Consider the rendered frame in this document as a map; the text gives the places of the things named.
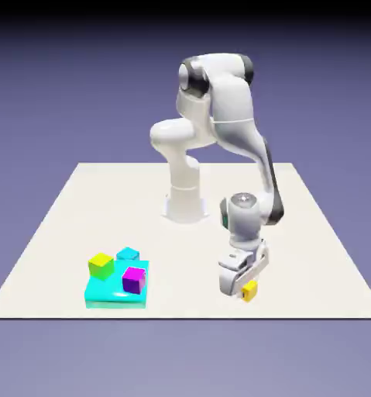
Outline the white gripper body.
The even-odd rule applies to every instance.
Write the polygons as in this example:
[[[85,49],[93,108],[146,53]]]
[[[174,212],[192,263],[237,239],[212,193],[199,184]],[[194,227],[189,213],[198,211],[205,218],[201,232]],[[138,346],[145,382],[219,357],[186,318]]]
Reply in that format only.
[[[233,249],[219,260],[219,288],[228,296],[239,295],[242,288],[264,270],[269,263],[265,240],[253,250]]]

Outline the small yellow cube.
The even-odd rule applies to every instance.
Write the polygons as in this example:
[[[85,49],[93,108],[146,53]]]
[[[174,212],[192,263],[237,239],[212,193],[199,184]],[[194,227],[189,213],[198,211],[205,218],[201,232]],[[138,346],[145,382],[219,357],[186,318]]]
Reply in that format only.
[[[248,283],[242,286],[242,300],[244,302],[250,302],[258,292],[258,281],[250,280]]]

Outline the small magenta cube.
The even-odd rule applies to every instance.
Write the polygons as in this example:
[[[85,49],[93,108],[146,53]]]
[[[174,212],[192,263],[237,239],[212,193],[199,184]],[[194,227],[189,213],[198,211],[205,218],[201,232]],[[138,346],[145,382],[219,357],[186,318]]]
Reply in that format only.
[[[128,267],[122,276],[124,292],[140,295],[146,284],[146,270],[143,268]]]

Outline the small cyan cube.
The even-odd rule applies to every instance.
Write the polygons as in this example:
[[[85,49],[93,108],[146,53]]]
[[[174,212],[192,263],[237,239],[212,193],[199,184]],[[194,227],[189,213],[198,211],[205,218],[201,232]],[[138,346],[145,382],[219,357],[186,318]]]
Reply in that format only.
[[[138,261],[139,252],[131,247],[124,247],[116,254],[118,261]]]

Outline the small lime green cube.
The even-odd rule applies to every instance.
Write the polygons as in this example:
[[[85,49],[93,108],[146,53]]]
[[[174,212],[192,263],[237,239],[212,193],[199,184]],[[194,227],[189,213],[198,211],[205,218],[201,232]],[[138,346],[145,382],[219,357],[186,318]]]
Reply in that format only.
[[[114,257],[98,253],[88,261],[88,270],[91,277],[104,281],[115,271]]]

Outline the large cyan box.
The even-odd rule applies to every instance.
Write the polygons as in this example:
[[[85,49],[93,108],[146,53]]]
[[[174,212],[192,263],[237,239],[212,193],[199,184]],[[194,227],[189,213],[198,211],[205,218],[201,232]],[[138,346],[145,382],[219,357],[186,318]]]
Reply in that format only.
[[[128,268],[145,271],[145,285],[139,294],[123,289],[122,279]],[[145,308],[149,276],[148,261],[114,260],[114,271],[105,280],[90,276],[84,290],[88,308]]]

